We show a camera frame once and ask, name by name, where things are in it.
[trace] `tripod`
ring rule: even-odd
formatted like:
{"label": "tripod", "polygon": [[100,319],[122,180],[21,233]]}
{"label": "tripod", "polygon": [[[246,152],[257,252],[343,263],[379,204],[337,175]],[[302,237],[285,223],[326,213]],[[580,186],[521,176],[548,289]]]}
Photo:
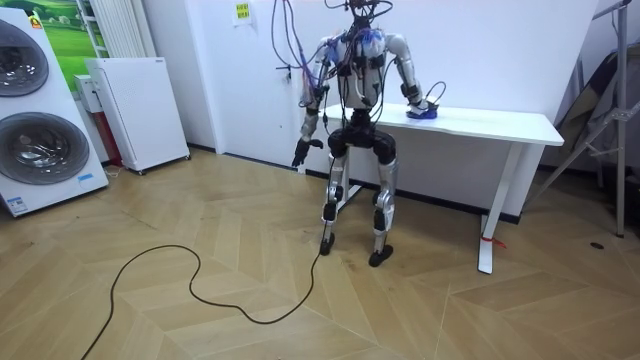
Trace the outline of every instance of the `tripod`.
{"label": "tripod", "polygon": [[[640,111],[640,103],[636,104],[632,109],[627,109],[627,6],[632,0],[623,0],[610,6],[607,9],[597,13],[592,20],[599,19],[613,11],[618,12],[618,88],[617,88],[617,106],[610,110],[604,117],[602,122],[590,133],[583,142],[576,147],[573,153],[560,165],[556,171],[544,182],[533,196],[531,196],[524,204],[526,209],[534,202],[549,186],[564,172],[575,159],[586,149],[590,149],[593,156],[601,156],[617,152],[617,194],[616,194],[616,236],[624,237],[624,186],[625,186],[625,142],[626,142],[626,122],[633,118]],[[579,58],[576,64],[577,82],[580,91],[584,88],[584,78],[582,74],[582,60]],[[616,149],[599,151],[591,145],[591,143],[615,121],[617,128],[618,147]]]}

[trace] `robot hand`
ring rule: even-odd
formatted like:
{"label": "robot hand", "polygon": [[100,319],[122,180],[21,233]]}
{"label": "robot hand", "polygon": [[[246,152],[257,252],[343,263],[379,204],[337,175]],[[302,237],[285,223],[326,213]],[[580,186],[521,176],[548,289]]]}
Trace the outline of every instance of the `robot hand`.
{"label": "robot hand", "polygon": [[317,139],[309,140],[309,141],[304,141],[303,139],[298,140],[298,145],[296,146],[296,154],[295,154],[295,157],[293,158],[293,162],[291,163],[291,166],[298,167],[304,164],[304,159],[307,158],[307,154],[309,153],[309,148],[311,146],[317,147],[320,149],[324,148],[322,141]]}

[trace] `wooden floor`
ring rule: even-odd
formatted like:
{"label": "wooden floor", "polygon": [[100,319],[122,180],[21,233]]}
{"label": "wooden floor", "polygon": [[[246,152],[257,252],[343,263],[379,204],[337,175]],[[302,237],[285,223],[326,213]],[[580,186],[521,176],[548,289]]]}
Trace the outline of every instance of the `wooden floor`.
{"label": "wooden floor", "polygon": [[[79,359],[107,318],[117,271],[157,245],[195,249],[195,291],[259,319],[305,294],[325,181],[193,152],[17,221],[2,215],[0,359]],[[339,217],[308,302],[271,326],[191,298],[189,253],[145,255],[120,279],[90,358],[638,360],[640,241],[609,234],[589,182],[565,183],[520,226],[500,225],[507,249],[495,248],[491,276],[476,271],[478,216],[407,199],[389,236],[395,254],[370,268],[365,191]]]}

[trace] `white washing machine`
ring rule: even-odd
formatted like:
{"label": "white washing machine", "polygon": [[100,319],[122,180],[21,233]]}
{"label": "white washing machine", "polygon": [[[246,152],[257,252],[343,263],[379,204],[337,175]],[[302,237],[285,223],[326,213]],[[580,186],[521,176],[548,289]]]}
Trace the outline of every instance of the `white washing machine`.
{"label": "white washing machine", "polygon": [[108,184],[38,24],[0,8],[0,197],[13,216]]}

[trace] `robot leg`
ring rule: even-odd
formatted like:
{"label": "robot leg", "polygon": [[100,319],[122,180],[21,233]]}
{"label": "robot leg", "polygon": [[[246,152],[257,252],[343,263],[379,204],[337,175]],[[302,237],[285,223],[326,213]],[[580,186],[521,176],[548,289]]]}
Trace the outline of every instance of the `robot leg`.
{"label": "robot leg", "polygon": [[334,131],[329,136],[329,164],[331,170],[329,173],[329,186],[327,187],[327,198],[322,211],[322,221],[326,228],[324,237],[320,244],[320,254],[329,255],[331,247],[335,242],[333,227],[338,218],[338,203],[342,201],[345,189],[342,188],[342,175],[344,174],[344,165],[347,162],[348,151],[347,146],[342,140],[342,129]]}
{"label": "robot leg", "polygon": [[398,182],[398,159],[396,142],[391,135],[376,131],[374,153],[378,156],[380,173],[380,191],[374,195],[373,233],[375,235],[374,251],[369,258],[369,265],[378,267],[393,254],[393,247],[386,245],[387,234],[393,225],[395,213],[395,193]]}

